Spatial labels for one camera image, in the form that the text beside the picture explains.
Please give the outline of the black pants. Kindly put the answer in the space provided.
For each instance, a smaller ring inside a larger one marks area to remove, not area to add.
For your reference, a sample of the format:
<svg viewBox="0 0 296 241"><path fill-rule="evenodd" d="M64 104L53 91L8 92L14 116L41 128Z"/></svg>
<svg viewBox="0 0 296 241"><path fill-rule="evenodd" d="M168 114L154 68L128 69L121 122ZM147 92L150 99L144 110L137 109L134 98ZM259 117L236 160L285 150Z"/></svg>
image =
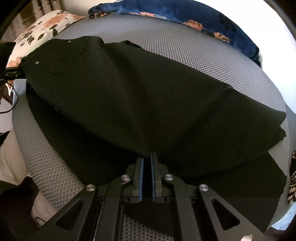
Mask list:
<svg viewBox="0 0 296 241"><path fill-rule="evenodd" d="M157 154L265 231L286 185L269 154L286 114L129 41L49 40L20 63L49 143L83 184L104 185Z"/></svg>

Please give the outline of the white floral pillow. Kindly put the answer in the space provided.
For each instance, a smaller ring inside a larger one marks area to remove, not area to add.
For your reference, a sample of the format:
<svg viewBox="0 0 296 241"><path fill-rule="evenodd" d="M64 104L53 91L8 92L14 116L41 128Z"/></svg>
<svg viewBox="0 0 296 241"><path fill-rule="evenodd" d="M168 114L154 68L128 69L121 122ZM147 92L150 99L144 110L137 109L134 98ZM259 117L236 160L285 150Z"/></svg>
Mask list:
<svg viewBox="0 0 296 241"><path fill-rule="evenodd" d="M84 19L62 10L53 10L30 25L15 39L15 47L9 57L7 68L18 67L21 60L73 23Z"/></svg>

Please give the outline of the black white zigzag cloth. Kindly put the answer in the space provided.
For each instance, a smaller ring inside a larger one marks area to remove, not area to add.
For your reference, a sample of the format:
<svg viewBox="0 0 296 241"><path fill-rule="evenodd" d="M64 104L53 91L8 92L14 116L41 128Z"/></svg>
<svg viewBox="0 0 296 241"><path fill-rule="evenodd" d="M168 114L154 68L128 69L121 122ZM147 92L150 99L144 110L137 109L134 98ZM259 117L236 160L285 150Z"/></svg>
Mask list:
<svg viewBox="0 0 296 241"><path fill-rule="evenodd" d="M290 187L288 190L287 202L295 203L295 190L296 190L296 153L292 154L290 165Z"/></svg>

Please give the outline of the blue floral blanket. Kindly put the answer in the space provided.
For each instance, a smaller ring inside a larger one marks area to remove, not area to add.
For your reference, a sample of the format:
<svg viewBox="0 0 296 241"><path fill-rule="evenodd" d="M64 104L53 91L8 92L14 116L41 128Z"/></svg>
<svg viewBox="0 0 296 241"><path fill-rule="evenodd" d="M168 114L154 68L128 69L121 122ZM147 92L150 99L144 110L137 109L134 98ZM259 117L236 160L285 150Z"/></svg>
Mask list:
<svg viewBox="0 0 296 241"><path fill-rule="evenodd" d="M261 67L259 48L250 37L227 16L198 1L116 1L93 6L87 13L90 18L129 14L183 24L232 46Z"/></svg>

